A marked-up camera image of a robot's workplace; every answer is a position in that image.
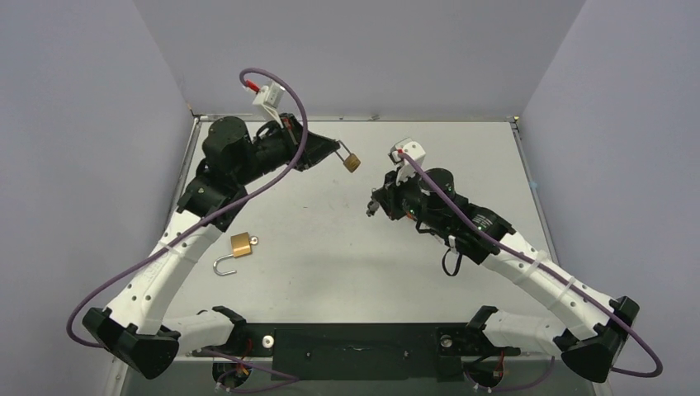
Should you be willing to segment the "small brass padlock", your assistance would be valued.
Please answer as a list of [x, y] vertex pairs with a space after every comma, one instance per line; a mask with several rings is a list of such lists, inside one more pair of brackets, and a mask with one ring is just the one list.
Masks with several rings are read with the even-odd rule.
[[339, 153], [336, 153], [338, 157], [341, 159], [343, 166], [350, 172], [354, 173], [362, 164], [362, 161], [360, 158], [352, 152], [348, 146], [342, 141], [338, 141], [339, 147], [342, 148], [347, 155], [345, 157], [341, 156]]

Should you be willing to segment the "large brass padlock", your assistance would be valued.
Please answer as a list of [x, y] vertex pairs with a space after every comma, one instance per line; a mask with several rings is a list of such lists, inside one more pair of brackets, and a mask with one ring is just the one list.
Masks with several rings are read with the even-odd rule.
[[230, 237], [231, 253], [218, 257], [212, 264], [212, 270], [217, 276], [232, 276], [237, 270], [222, 268], [222, 263], [227, 260], [239, 259], [253, 253], [253, 248], [259, 244], [259, 237], [250, 233], [239, 233]]

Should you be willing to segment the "small black keys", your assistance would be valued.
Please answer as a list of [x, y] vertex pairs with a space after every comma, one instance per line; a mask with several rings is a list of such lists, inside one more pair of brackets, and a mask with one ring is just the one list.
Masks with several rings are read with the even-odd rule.
[[380, 203], [375, 200], [370, 200], [367, 204], [366, 215], [367, 217], [372, 217], [380, 209]]

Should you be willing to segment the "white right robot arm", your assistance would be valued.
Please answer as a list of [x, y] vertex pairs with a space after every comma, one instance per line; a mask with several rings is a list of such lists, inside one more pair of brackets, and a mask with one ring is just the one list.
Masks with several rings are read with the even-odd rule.
[[503, 276], [553, 316], [522, 316], [484, 306], [465, 331], [472, 350], [538, 351], [561, 358], [574, 373], [595, 383], [618, 371], [615, 364], [632, 334], [639, 304], [596, 291], [572, 276], [506, 219], [457, 194], [448, 170], [434, 168], [404, 179], [397, 171], [388, 172], [383, 185], [371, 193], [367, 215], [378, 210], [391, 220], [411, 219], [418, 233]]

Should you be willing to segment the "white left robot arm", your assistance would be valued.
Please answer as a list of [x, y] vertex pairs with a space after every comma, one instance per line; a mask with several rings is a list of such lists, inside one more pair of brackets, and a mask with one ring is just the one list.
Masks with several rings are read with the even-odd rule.
[[291, 114], [268, 121], [256, 134], [235, 116], [214, 121], [202, 143], [204, 157], [151, 258], [105, 308], [89, 309], [83, 326], [100, 347], [149, 380], [189, 352], [241, 352], [246, 322], [232, 309], [215, 306], [169, 319], [168, 307], [251, 198], [248, 184], [283, 166], [303, 172], [342, 147], [336, 139], [304, 132]]

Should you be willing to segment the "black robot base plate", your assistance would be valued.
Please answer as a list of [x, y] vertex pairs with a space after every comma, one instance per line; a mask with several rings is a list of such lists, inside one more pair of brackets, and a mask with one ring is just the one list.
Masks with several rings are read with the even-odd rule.
[[250, 323], [221, 355], [271, 364], [272, 380], [458, 380], [468, 361], [518, 356], [493, 346], [466, 323]]

